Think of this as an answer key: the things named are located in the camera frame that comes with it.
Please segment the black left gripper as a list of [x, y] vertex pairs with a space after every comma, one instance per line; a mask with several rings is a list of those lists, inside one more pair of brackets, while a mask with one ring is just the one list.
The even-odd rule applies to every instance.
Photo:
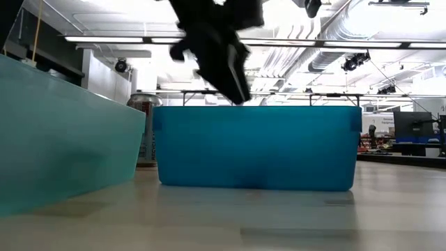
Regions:
[[184, 51], [195, 55], [198, 73], [232, 103], [251, 99], [245, 62], [249, 51], [237, 35], [251, 27], [251, 1], [170, 0], [177, 27], [185, 37], [170, 47], [170, 57], [184, 61]]

